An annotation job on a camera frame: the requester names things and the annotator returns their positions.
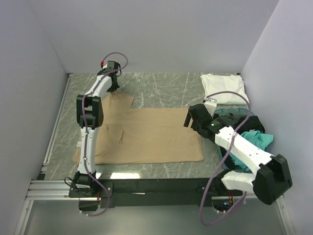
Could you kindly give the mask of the tan t shirt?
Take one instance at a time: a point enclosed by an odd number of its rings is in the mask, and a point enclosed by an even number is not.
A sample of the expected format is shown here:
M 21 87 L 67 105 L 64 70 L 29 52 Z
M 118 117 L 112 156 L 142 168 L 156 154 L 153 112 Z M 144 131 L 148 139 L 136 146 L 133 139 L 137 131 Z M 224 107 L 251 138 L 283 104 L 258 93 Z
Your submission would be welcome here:
M 187 108 L 132 108 L 134 97 L 102 99 L 104 121 L 92 157 L 96 165 L 163 164 L 204 160 L 201 138 L 184 127 Z

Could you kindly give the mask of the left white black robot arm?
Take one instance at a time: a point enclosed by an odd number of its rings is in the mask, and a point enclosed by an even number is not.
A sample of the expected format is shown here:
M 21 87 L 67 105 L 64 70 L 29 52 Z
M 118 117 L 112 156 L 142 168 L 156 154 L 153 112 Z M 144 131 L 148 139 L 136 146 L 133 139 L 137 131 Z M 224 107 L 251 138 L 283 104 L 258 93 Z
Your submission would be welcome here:
M 81 130 L 81 152 L 78 169 L 71 180 L 69 197 L 92 197 L 101 187 L 95 181 L 95 149 L 100 127 L 104 122 L 102 100 L 119 88 L 117 73 L 121 65 L 115 61 L 101 63 L 101 70 L 92 87 L 76 98 L 76 120 Z

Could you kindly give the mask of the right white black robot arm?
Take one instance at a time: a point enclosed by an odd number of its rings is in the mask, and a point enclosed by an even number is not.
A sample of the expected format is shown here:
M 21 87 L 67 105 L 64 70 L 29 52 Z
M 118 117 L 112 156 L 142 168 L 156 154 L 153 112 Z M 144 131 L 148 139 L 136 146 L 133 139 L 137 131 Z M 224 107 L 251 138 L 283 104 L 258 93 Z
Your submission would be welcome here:
M 235 131 L 242 119 L 234 116 L 213 116 L 205 104 L 188 108 L 184 126 L 190 126 L 202 137 L 236 156 L 249 173 L 225 170 L 215 182 L 215 191 L 226 195 L 231 190 L 254 193 L 263 203 L 271 205 L 292 187 L 287 159 L 256 147 Z

